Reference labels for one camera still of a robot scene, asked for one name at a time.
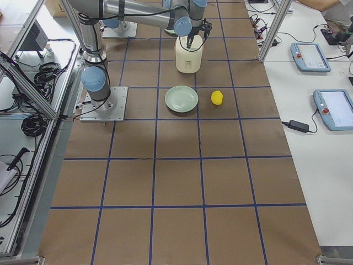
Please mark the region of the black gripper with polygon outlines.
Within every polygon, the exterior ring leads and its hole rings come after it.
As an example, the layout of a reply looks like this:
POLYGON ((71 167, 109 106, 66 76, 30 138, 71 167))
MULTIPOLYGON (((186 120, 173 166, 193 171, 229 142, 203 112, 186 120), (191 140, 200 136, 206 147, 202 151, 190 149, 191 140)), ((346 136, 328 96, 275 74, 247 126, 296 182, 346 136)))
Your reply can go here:
POLYGON ((207 39, 210 35, 211 30, 212 30, 212 24, 208 22, 206 19, 197 20, 196 25, 192 26, 192 30, 187 37, 186 47, 188 49, 191 48, 194 36, 196 36, 199 33, 199 31, 203 31, 204 39, 207 39))

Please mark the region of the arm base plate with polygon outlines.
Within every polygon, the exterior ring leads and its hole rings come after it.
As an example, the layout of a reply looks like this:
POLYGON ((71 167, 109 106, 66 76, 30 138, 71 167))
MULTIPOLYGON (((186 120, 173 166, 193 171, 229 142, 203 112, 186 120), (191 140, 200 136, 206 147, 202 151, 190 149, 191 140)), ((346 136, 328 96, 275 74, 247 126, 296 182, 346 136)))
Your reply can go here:
POLYGON ((136 31, 137 23, 121 22, 116 28, 104 25, 102 36, 105 39, 134 38, 136 36, 136 31))
POLYGON ((81 122, 111 122, 124 121, 128 87, 111 87, 110 97, 106 102, 91 100, 87 92, 85 100, 90 103, 83 106, 83 114, 79 116, 81 122))

